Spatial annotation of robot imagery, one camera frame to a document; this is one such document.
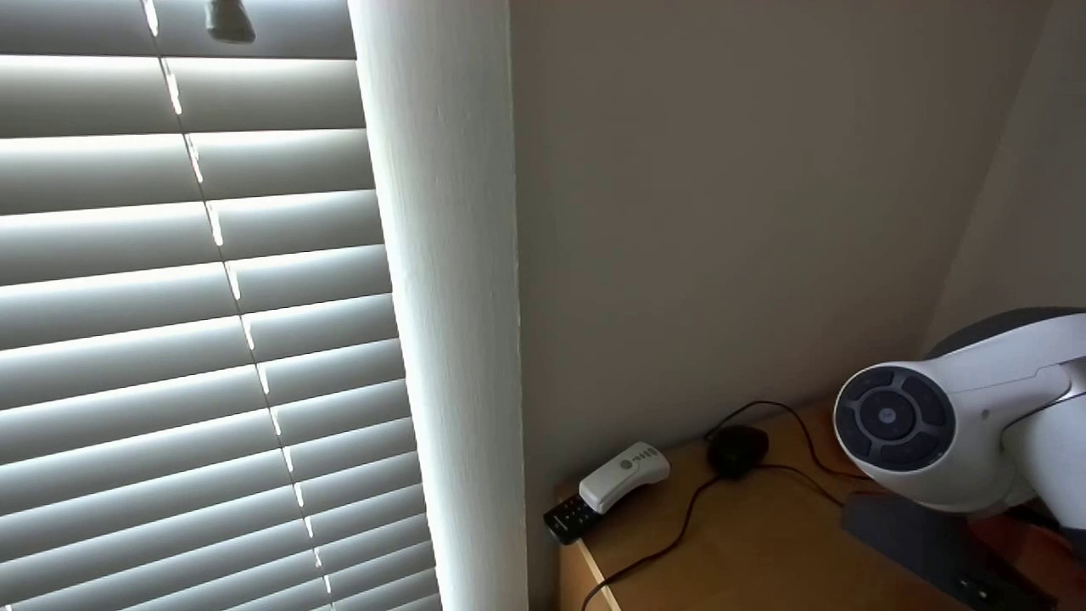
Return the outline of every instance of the power cord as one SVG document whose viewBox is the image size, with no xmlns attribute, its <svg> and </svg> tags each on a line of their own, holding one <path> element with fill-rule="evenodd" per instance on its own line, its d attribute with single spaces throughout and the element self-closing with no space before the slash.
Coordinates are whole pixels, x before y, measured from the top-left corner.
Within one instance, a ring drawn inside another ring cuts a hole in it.
<svg viewBox="0 0 1086 611">
<path fill-rule="evenodd" d="M 793 463 L 756 463 L 756 468 L 787 471 L 793 482 L 800 482 L 804 488 L 810 488 L 813 495 L 821 495 L 835 509 L 845 509 L 845 501 L 835 491 L 828 491 L 819 477 L 810 477 L 810 471 L 804 471 L 804 468 L 793 468 Z"/>
<path fill-rule="evenodd" d="M 597 598 L 609 582 L 635 574 L 635 569 L 646 565 L 646 563 L 655 563 L 655 558 L 669 556 L 669 554 L 685 539 L 691 509 L 698 504 L 701 491 L 714 488 L 717 482 L 718 482 L 718 475 L 706 477 L 706 482 L 688 495 L 681 526 L 679 526 L 679 531 L 671 536 L 671 542 L 665 542 L 662 551 L 655 551 L 655 554 L 648 554 L 648 556 L 640 556 L 640 558 L 635 558 L 635 563 L 609 574 L 600 582 L 595 582 L 595 587 L 585 594 L 579 611 L 587 611 L 592 598 Z"/>
<path fill-rule="evenodd" d="M 810 426 L 808 426 L 804 418 L 800 418 L 791 405 L 783 405 L 783 401 L 747 401 L 744 408 L 737 408 L 737 410 L 731 410 L 728 418 L 718 418 L 718 419 L 706 429 L 706 436 L 714 436 L 718 426 L 728 426 L 731 419 L 737 419 L 739 414 L 747 414 L 747 410 L 752 410 L 752 408 L 783 410 L 783 414 L 800 426 L 804 444 L 808 444 L 808 453 L 810 453 L 810 460 L 819 463 L 819 471 L 835 475 L 835 477 L 849 477 L 849 482 L 870 482 L 866 475 L 855 475 L 855 471 L 843 471 L 843 468 L 824 463 L 821 453 L 813 452 Z"/>
<path fill-rule="evenodd" d="M 838 471 L 838 468 L 824 463 L 821 453 L 813 452 L 810 426 L 808 426 L 804 418 L 800 418 L 791 405 L 783 405 L 783 401 L 747 401 L 744 408 L 737 408 L 737 410 L 731 410 L 728 418 L 718 418 L 718 419 L 706 429 L 706 436 L 718 434 L 731 419 L 737 419 L 739 414 L 747 414 L 747 410 L 752 410 L 752 408 L 776 408 L 776 410 L 783 410 L 783 414 L 800 426 L 804 444 L 808 444 L 808 453 L 810 453 L 810 460 L 813 460 L 824 475 L 852 477 L 852 482 L 870 482 L 866 475 Z M 764 471 L 787 471 L 793 482 L 800 482 L 804 488 L 810 488 L 813 495 L 821 495 L 821 499 L 830 501 L 835 509 L 845 504 L 838 495 L 830 495 L 830 491 L 828 491 L 819 477 L 810 477 L 804 468 L 793 468 L 793 463 L 756 463 L 756 468 L 764 468 Z M 628 575 L 628 574 L 635 574 L 635 569 L 640 569 L 640 565 L 669 556 L 669 554 L 685 539 L 691 509 L 698 504 L 701 491 L 714 488 L 717 482 L 718 482 L 718 475 L 706 477 L 706 482 L 688 495 L 681 526 L 679 526 L 679 531 L 674 531 L 662 551 L 655 551 L 655 554 L 648 554 L 648 556 L 640 556 L 640 558 L 635 558 L 635 563 L 609 574 L 604 579 L 597 579 L 597 582 L 585 594 L 579 611 L 587 611 L 587 604 L 592 604 L 609 582 L 619 582 L 622 575 Z"/>
<path fill-rule="evenodd" d="M 835 509 L 845 509 L 845 501 L 843 501 L 838 495 L 830 495 L 830 491 L 828 491 L 819 477 L 810 477 L 804 468 L 793 468 L 793 463 L 756 463 L 756 468 L 764 468 L 764 471 L 787 471 L 787 475 L 793 475 L 793 482 L 800 482 L 804 488 L 810 488 L 813 495 L 821 495 L 821 499 L 830 501 Z M 714 488 L 717 482 L 718 482 L 718 475 L 706 477 L 706 482 L 688 495 L 681 526 L 679 526 L 679 531 L 671 536 L 671 542 L 665 542 L 662 551 L 655 551 L 655 554 L 648 554 L 648 556 L 640 556 L 640 558 L 635 558 L 635 563 L 609 574 L 604 579 L 597 579 L 597 582 L 585 594 L 579 611 L 587 611 L 587 604 L 592 604 L 609 582 L 635 574 L 637 565 L 648 565 L 648 563 L 669 556 L 669 554 L 685 539 L 691 509 L 698 504 L 701 491 Z"/>
</svg>

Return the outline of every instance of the desk surface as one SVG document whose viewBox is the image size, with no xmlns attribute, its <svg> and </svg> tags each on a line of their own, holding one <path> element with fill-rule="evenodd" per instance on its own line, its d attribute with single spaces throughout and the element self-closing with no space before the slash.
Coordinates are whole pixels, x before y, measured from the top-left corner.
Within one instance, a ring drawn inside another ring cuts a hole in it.
<svg viewBox="0 0 1086 611">
<path fill-rule="evenodd" d="M 852 471 L 828 429 L 824 408 L 804 408 L 821 460 Z M 761 419 L 767 463 L 793 463 L 845 499 L 855 482 L 819 471 L 791 418 Z M 562 607 L 577 611 L 600 574 L 665 545 L 688 495 L 714 475 L 701 444 L 669 452 L 671 477 L 640 488 L 604 523 L 562 545 Z M 718 607 L 959 607 L 838 526 L 838 504 L 791 471 L 752 471 L 701 491 L 685 542 L 595 598 L 595 611 L 718 611 Z"/>
</svg>

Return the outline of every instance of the white window blind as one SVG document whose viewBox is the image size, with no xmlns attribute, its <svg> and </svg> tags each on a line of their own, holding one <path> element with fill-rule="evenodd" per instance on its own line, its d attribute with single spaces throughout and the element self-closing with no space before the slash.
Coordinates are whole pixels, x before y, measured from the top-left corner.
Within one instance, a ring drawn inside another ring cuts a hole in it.
<svg viewBox="0 0 1086 611">
<path fill-rule="evenodd" d="M 0 607 L 441 607 L 342 0 L 0 3 Z"/>
</svg>

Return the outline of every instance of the small black device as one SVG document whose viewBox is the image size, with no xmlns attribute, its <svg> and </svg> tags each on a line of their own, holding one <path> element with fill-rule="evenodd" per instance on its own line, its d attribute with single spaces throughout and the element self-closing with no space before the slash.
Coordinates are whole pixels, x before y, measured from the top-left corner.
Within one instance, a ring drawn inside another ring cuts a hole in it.
<svg viewBox="0 0 1086 611">
<path fill-rule="evenodd" d="M 771 448 L 771 436 L 761 426 L 732 423 L 732 426 L 718 426 L 711 436 L 706 458 L 718 477 L 744 477 L 761 463 L 767 448 Z"/>
<path fill-rule="evenodd" d="M 556 501 L 549 512 L 544 512 L 548 528 L 559 539 L 559 542 L 575 542 L 579 539 L 595 523 L 600 523 L 604 515 L 595 512 L 577 491 L 567 495 L 562 501 Z"/>
</svg>

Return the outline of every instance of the window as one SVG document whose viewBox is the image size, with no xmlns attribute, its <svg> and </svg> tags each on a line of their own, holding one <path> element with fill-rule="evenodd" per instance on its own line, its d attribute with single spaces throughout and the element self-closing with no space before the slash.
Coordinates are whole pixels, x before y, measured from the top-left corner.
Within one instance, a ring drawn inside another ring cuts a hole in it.
<svg viewBox="0 0 1086 611">
<path fill-rule="evenodd" d="M 0 607 L 438 607 L 342 0 L 0 3 Z"/>
</svg>

